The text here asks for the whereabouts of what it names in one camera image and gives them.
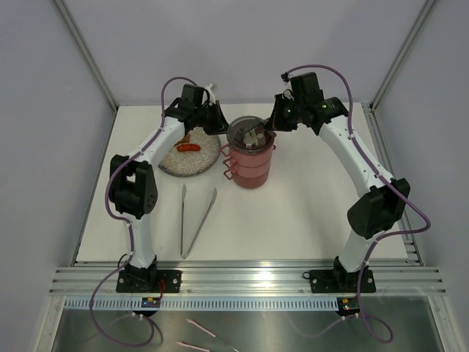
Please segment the pink lunch container with handle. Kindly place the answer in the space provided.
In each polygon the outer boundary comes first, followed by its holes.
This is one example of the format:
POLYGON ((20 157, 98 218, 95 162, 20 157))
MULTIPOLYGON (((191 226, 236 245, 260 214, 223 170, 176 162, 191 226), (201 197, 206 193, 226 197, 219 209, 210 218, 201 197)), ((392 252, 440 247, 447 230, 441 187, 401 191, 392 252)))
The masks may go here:
POLYGON ((263 164, 267 159, 272 158, 272 154, 275 149, 275 144, 271 142, 267 144, 266 148, 263 150, 255 150, 252 153, 248 153, 231 146, 230 143, 226 143, 221 146, 220 152, 226 158, 234 158, 243 165, 256 166, 263 164))

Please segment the grey glass pot lid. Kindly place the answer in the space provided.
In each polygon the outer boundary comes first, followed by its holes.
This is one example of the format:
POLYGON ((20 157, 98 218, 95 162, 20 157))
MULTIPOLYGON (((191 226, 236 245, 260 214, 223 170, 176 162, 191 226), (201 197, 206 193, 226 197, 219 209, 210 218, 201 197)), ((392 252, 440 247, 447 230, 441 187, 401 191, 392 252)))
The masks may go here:
POLYGON ((255 150, 263 150, 266 148, 266 145, 273 142, 275 139, 275 134, 272 131, 266 129, 266 122, 260 117, 256 116, 242 116, 233 120, 226 132, 226 137, 228 143, 231 146, 252 153, 255 150), (244 135, 250 130, 255 130, 258 134, 259 145, 253 149, 246 149, 245 144, 243 143, 244 135))

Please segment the metal tongs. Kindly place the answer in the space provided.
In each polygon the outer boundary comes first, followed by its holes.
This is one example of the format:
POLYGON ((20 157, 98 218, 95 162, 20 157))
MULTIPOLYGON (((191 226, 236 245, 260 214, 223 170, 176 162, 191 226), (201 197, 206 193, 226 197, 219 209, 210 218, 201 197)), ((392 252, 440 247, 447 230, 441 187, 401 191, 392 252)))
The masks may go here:
POLYGON ((215 205, 218 196, 217 188, 214 188, 211 195, 202 205, 204 209, 195 209, 194 201, 189 200, 189 209, 186 206, 187 186, 183 183, 180 200, 180 256, 187 260, 193 251, 204 224, 215 205))

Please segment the dark red lunch container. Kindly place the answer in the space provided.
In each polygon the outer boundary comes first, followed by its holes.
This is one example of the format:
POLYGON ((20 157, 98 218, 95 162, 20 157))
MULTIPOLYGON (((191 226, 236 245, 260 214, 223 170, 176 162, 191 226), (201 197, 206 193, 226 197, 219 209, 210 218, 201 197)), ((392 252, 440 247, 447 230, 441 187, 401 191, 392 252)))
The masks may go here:
POLYGON ((270 171, 267 170, 263 175, 258 177, 243 177, 229 170, 224 172, 227 180, 233 180, 239 187, 246 189, 254 189, 262 186, 268 179, 270 171))

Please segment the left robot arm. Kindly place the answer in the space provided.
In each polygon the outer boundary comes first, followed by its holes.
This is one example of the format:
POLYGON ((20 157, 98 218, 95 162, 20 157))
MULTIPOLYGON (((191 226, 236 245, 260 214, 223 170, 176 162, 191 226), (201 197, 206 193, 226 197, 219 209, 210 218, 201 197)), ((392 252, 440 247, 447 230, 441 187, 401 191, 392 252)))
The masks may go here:
POLYGON ((105 206, 113 219, 125 223, 128 232, 128 259, 119 267, 119 283, 131 290, 149 292, 160 283, 149 220, 158 200, 154 167, 197 127, 207 135, 226 133, 228 123, 220 103, 196 105, 178 98, 162 110, 160 126, 130 155, 111 159, 105 206))

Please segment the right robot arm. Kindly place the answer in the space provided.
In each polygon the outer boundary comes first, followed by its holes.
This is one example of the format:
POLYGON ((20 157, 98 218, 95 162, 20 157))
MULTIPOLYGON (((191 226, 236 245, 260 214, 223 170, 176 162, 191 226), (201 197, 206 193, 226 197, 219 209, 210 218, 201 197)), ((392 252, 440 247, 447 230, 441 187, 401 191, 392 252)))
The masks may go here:
POLYGON ((311 128, 352 180, 358 201, 347 211, 351 231, 331 271, 340 290, 350 290, 358 283, 373 246, 401 219, 410 193, 410 184, 404 178, 396 179, 361 144, 351 115, 338 98, 307 103, 278 94, 266 122, 272 131, 293 131, 299 124, 311 128))

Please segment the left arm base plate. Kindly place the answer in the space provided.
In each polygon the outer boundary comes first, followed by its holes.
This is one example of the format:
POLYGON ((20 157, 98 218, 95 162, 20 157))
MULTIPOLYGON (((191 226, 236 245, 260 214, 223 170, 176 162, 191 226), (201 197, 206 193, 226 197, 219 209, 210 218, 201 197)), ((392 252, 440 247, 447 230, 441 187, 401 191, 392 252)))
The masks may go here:
POLYGON ((178 270, 152 270, 119 272, 118 293, 179 293, 182 272, 178 270))

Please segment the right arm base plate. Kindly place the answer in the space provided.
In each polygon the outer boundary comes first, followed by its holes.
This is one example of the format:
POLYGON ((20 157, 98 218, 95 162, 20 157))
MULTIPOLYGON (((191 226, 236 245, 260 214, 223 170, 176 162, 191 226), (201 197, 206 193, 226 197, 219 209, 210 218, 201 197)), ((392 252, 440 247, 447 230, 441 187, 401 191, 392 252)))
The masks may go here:
MULTIPOLYGON (((310 284, 312 293, 354 293, 358 292, 359 272, 338 274, 333 269, 304 271, 302 277, 310 284)), ((362 274, 361 293, 376 293, 373 273, 366 269, 362 274)))

